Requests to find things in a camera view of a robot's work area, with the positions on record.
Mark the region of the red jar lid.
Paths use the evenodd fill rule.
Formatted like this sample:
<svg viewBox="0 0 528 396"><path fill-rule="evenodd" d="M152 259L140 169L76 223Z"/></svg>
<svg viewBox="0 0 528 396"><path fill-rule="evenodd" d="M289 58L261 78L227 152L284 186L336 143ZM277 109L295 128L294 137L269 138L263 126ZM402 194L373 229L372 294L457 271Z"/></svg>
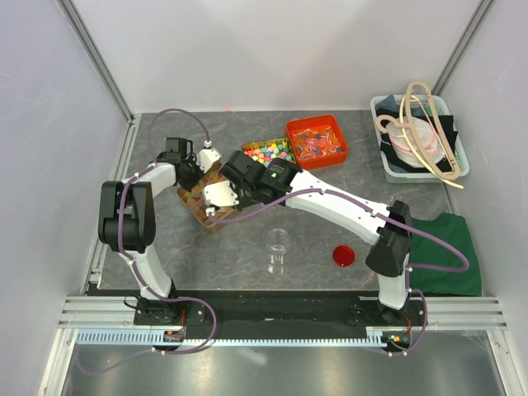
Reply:
<svg viewBox="0 0 528 396"><path fill-rule="evenodd" d="M354 263L356 260L356 254L351 247L347 245L339 245L334 248L332 259L336 265L347 267Z"/></svg>

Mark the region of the brown tin of popsicle candies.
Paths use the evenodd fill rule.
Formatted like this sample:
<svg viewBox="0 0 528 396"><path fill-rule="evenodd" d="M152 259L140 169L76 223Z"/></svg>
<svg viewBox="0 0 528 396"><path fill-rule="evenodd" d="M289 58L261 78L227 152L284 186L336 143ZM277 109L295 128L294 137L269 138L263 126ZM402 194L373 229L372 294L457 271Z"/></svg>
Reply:
<svg viewBox="0 0 528 396"><path fill-rule="evenodd" d="M217 224L207 217L203 197L203 190L206 186L226 180L219 173L221 166L221 163L215 163L190 191L185 190L183 187L177 189L177 196L181 202L208 233L216 233L224 227L222 224Z"/></svg>

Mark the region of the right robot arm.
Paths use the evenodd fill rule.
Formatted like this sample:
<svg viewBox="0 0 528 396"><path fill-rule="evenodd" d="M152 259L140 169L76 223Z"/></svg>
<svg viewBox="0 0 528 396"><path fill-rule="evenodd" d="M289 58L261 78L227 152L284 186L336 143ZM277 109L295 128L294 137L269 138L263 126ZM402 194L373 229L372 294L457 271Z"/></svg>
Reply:
<svg viewBox="0 0 528 396"><path fill-rule="evenodd" d="M253 205L283 205L304 210L336 224L370 245L365 264L378 279L378 315L387 324L399 323L408 314L408 264L412 218L407 204L376 203L337 189L286 159L269 165L233 152L219 170L224 181L213 187L215 207L243 210Z"/></svg>

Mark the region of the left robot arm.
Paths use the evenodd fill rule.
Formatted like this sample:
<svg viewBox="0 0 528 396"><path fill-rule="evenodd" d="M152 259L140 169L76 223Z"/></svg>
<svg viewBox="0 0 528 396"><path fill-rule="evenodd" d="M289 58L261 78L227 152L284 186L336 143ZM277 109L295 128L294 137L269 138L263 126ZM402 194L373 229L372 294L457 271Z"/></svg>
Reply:
<svg viewBox="0 0 528 396"><path fill-rule="evenodd" d="M142 171L101 186L98 237L118 253L139 285L135 321L175 323L182 315L176 287L155 252L154 198L173 186L192 188L203 177L193 143L168 138L165 150Z"/></svg>

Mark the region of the clear glass jar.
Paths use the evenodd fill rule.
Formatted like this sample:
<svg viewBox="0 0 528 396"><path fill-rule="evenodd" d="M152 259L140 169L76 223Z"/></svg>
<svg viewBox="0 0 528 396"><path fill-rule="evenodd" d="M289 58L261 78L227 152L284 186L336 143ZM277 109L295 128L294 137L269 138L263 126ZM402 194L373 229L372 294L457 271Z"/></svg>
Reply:
<svg viewBox="0 0 528 396"><path fill-rule="evenodd" d="M290 245L290 236L284 229L272 229L267 235L268 271L283 274L285 255Z"/></svg>

